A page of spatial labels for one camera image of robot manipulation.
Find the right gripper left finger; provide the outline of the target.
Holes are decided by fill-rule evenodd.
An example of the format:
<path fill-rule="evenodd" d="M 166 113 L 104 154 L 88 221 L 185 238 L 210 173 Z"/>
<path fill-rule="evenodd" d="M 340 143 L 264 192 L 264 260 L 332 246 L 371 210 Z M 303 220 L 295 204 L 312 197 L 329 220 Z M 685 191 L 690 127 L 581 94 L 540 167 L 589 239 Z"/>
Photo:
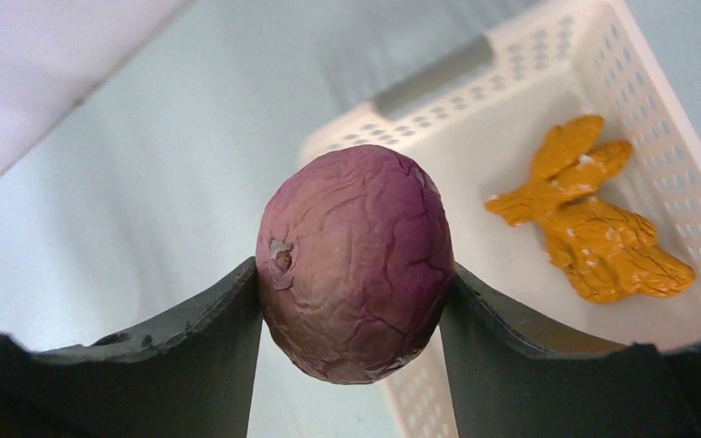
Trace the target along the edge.
<path fill-rule="evenodd" d="M 244 437 L 262 328 L 256 265 L 95 343 L 0 333 L 0 437 Z"/>

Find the purple onion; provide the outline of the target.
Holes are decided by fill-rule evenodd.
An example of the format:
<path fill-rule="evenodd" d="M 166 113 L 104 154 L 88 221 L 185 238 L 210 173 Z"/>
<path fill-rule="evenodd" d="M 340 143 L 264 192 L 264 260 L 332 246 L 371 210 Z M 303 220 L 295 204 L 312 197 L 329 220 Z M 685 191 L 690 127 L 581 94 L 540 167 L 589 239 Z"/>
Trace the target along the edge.
<path fill-rule="evenodd" d="M 455 260 L 441 194 L 383 146 L 320 155 L 267 203 L 256 271 L 295 366 L 332 384 L 380 381 L 425 349 L 445 308 Z"/>

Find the orange fried snack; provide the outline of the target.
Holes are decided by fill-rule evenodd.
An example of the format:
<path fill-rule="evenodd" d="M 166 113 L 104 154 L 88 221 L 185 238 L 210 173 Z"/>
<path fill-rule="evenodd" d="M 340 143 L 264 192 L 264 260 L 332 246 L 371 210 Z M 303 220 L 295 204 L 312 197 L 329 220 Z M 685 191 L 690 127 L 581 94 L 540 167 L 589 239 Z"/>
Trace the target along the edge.
<path fill-rule="evenodd" d="M 550 263 L 590 302 L 674 297 L 695 283 L 694 269 L 659 245 L 650 220 L 597 195 L 633 154 L 627 140 L 600 142 L 603 125 L 587 114 L 550 128 L 527 180 L 489 198 L 486 209 L 510 226 L 535 223 Z"/>

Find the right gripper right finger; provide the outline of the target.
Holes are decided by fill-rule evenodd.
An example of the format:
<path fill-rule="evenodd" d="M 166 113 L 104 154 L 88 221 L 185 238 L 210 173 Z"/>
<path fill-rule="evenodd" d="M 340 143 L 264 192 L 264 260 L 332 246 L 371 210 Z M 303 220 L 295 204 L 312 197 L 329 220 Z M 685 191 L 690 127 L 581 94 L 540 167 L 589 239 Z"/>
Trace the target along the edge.
<path fill-rule="evenodd" d="M 701 342 L 597 338 L 463 267 L 440 331 L 462 437 L 701 437 Z"/>

